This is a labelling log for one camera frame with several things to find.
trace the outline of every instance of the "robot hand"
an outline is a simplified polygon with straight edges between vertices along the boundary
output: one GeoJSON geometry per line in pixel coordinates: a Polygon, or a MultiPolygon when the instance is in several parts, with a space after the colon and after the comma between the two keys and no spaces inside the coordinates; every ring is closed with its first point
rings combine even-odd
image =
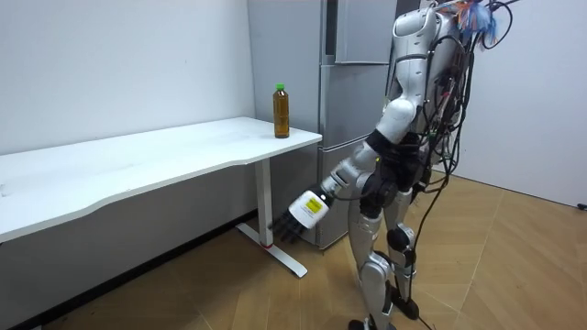
{"type": "Polygon", "coordinates": [[[333,202],[334,198],[320,184],[314,185],[293,201],[279,218],[273,220],[269,229],[281,236],[282,241],[293,243],[327,214],[333,202]]]}

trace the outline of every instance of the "parquet floor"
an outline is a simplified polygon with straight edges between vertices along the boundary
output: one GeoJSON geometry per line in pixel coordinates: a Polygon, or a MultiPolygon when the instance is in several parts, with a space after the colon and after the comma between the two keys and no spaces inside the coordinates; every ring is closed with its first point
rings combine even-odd
{"type": "MultiPolygon", "coordinates": [[[[416,229],[430,200],[406,223],[416,229]]],[[[308,268],[303,279],[233,230],[44,328],[346,330],[366,315],[346,238],[324,253],[280,246],[308,268]]],[[[587,213],[454,178],[417,253],[415,300],[437,330],[587,329],[587,213]]]]}

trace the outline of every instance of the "desk surface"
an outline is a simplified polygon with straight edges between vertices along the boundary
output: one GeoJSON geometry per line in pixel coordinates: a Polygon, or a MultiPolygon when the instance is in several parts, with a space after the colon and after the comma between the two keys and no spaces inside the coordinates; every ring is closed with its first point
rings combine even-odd
{"type": "Polygon", "coordinates": [[[0,242],[133,195],[308,146],[315,133],[239,117],[0,156],[0,242]]]}

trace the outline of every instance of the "desk foot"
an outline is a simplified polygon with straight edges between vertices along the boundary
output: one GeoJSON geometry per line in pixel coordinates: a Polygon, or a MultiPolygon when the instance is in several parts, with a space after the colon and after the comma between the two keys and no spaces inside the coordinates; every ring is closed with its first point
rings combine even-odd
{"type": "Polygon", "coordinates": [[[303,278],[303,276],[308,272],[308,269],[306,269],[301,263],[297,262],[294,258],[290,257],[287,253],[283,252],[280,248],[274,245],[271,245],[269,248],[265,248],[259,242],[259,233],[257,233],[253,228],[245,224],[240,224],[237,225],[237,229],[259,244],[267,252],[271,253],[272,256],[278,259],[283,265],[285,265],[285,267],[290,269],[292,273],[295,274],[298,278],[303,278]]]}

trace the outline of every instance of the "silver robot leg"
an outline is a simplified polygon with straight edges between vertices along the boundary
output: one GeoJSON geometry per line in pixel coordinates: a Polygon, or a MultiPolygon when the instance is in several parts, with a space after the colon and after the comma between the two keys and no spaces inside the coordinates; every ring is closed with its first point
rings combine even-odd
{"type": "Polygon", "coordinates": [[[420,311],[412,300],[410,278],[415,277],[415,234],[404,224],[407,209],[412,202],[412,189],[397,192],[393,202],[383,209],[387,225],[387,244],[393,265],[395,288],[392,289],[392,303],[409,319],[416,320],[420,311]]]}
{"type": "MultiPolygon", "coordinates": [[[[362,184],[358,184],[360,194],[362,184]]],[[[360,214],[359,201],[353,201],[349,206],[349,240],[352,253],[357,262],[360,289],[363,299],[369,310],[370,319],[360,327],[349,328],[360,330],[395,330],[390,324],[391,283],[388,278],[393,272],[389,258],[382,252],[373,250],[373,243],[379,233],[382,215],[377,218],[368,218],[360,214]]]]}
{"type": "MultiPolygon", "coordinates": [[[[394,230],[399,228],[404,231],[410,237],[410,247],[414,247],[414,231],[404,225],[405,214],[407,209],[412,202],[412,189],[408,192],[397,192],[393,203],[386,207],[383,212],[385,214],[385,224],[387,230],[394,230]]],[[[403,251],[398,251],[393,247],[389,246],[389,257],[393,263],[393,275],[395,276],[395,284],[402,299],[407,302],[410,298],[410,277],[415,277],[415,265],[406,267],[406,259],[403,251]]]]}

